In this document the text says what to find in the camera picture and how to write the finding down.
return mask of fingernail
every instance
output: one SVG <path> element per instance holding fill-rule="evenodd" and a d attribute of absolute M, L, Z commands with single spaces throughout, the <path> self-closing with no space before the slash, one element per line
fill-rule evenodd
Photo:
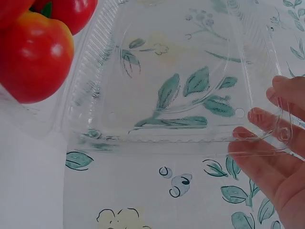
<path fill-rule="evenodd" d="M 282 76 L 282 75 L 277 75 L 277 76 L 275 76 L 275 77 L 273 78 L 272 84 L 273 84 L 273 86 L 275 86 L 276 84 L 283 83 L 283 82 L 285 82 L 286 80 L 288 80 L 287 77 Z"/>

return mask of transparent plastic tray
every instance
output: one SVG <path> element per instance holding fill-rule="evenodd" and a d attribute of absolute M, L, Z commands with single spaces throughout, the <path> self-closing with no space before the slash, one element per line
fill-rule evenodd
<path fill-rule="evenodd" d="M 281 71 L 258 18 L 254 1 L 106 0 L 75 70 L 74 148 L 201 154 L 193 143 L 234 141 L 243 126 L 257 135 L 248 140 L 276 132 L 284 150 L 292 131 L 279 120 L 290 116 L 265 95 Z M 255 107 L 276 116 L 267 131 L 249 122 Z"/>

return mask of human hand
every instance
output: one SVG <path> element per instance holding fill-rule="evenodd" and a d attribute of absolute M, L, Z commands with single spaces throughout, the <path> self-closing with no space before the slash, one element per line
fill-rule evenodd
<path fill-rule="evenodd" d="M 281 97 L 282 108 L 287 110 L 289 104 L 290 113 L 305 121 L 305 78 L 276 76 L 272 84 L 273 87 L 266 92 L 267 98 L 277 104 L 277 97 Z M 249 121 L 262 130 L 268 130 L 268 125 L 275 123 L 276 118 L 260 108 L 254 108 L 248 114 Z M 280 120 L 280 124 L 290 126 L 285 120 Z M 296 125 L 292 129 L 293 136 L 288 147 L 305 158 L 305 130 Z M 255 136 L 243 127 L 236 128 L 233 136 L 241 141 L 229 144 L 230 155 L 270 199 L 284 227 L 305 229 L 305 162 L 289 154 L 274 155 L 275 148 L 264 140 L 242 141 Z"/>

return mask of finger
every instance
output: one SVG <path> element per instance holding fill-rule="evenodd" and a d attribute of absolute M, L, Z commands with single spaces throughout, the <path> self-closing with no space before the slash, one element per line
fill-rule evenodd
<path fill-rule="evenodd" d="M 283 141 L 282 139 L 285 139 L 283 134 L 280 131 L 275 131 L 276 127 L 281 127 L 281 129 L 291 129 L 292 133 L 291 137 L 289 138 L 289 141 L 287 142 L 287 146 L 296 154 L 305 157 L 305 130 L 296 126 L 291 125 L 289 122 L 287 122 L 284 119 L 279 119 L 278 116 L 275 116 L 265 110 L 262 110 L 260 108 L 253 108 L 248 113 L 248 119 L 251 123 L 259 127 L 260 129 L 271 132 L 272 136 L 278 138 L 280 141 Z"/>
<path fill-rule="evenodd" d="M 287 102 L 293 103 L 305 111 L 305 78 L 298 76 L 288 79 L 284 76 L 276 76 L 272 80 L 276 93 Z"/>
<path fill-rule="evenodd" d="M 282 175 L 284 175 L 284 177 L 291 176 L 302 165 L 302 160 L 285 152 L 278 152 L 274 146 L 264 140 L 260 139 L 253 142 L 250 142 L 249 140 L 242 141 L 243 139 L 257 137 L 255 134 L 243 127 L 234 129 L 233 136 L 241 140 L 239 143 L 244 144 L 244 148 L 251 151 L 253 155 L 260 156 L 262 160 L 278 170 Z"/>
<path fill-rule="evenodd" d="M 295 117 L 305 121 L 305 111 L 302 110 L 300 107 L 293 103 L 287 102 L 284 98 L 279 97 L 278 93 L 275 92 L 273 87 L 270 87 L 266 91 L 266 96 L 270 102 L 272 102 L 276 106 L 280 106 L 283 110 L 290 112 Z"/>
<path fill-rule="evenodd" d="M 240 144 L 239 141 L 230 142 L 229 154 L 246 173 L 250 179 L 258 185 L 262 192 L 273 202 L 278 187 L 285 181 L 285 177 L 271 167 L 260 156 L 251 154 L 251 146 Z M 248 152 L 246 156 L 234 152 Z"/>

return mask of white table surface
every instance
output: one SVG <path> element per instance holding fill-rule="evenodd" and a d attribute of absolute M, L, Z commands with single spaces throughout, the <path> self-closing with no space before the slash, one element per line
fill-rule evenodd
<path fill-rule="evenodd" d="M 88 27 L 74 36 L 71 69 Z M 51 131 L 34 139 L 0 112 L 0 146 L 0 229 L 62 229 L 67 151 L 63 135 Z"/>

